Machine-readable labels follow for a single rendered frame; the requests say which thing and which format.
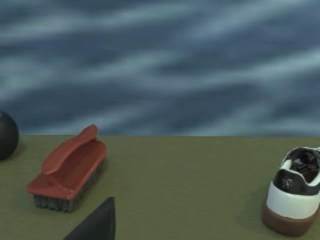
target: black ball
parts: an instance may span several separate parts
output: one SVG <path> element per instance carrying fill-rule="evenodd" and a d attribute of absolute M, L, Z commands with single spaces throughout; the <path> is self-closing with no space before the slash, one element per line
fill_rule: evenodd
<path fill-rule="evenodd" d="M 19 142 L 19 130 L 15 120 L 0 111 L 0 160 L 7 159 L 16 150 Z"/>

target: blurry blue backdrop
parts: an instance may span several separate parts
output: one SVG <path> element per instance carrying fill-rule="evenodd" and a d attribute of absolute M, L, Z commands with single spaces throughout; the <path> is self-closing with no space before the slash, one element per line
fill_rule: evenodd
<path fill-rule="evenodd" d="M 319 0 L 0 0 L 23 133 L 320 135 Z"/>

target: shoe sole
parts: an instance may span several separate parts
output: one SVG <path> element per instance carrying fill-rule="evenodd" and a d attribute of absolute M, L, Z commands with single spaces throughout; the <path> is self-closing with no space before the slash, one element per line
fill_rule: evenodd
<path fill-rule="evenodd" d="M 299 237 L 305 234 L 317 217 L 319 207 L 316 212 L 304 219 L 293 219 L 276 214 L 267 206 L 267 199 L 262 205 L 262 222 L 271 230 L 286 236 Z"/>

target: table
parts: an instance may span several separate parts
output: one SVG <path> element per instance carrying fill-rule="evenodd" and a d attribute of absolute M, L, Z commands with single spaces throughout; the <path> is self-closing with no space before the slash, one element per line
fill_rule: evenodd
<path fill-rule="evenodd" d="M 115 197 L 116 240 L 273 240 L 261 205 L 284 155 L 318 138 L 100 136 L 108 165 L 73 213 L 34 207 L 26 185 L 69 136 L 22 136 L 0 162 L 0 239 L 61 240 Z M 319 220 L 300 239 L 320 236 Z"/>

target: gray bristle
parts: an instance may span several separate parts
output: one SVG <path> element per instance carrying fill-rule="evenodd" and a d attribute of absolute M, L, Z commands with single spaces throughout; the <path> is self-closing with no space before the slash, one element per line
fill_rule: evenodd
<path fill-rule="evenodd" d="M 96 180 L 99 173 L 101 173 L 104 162 L 101 162 L 91 177 L 86 181 L 81 191 L 75 196 L 73 200 L 63 200 L 53 197 L 46 197 L 40 195 L 33 195 L 33 202 L 37 208 L 50 209 L 56 211 L 63 211 L 65 213 L 71 213 L 74 210 L 75 205 L 82 199 L 86 190 Z"/>

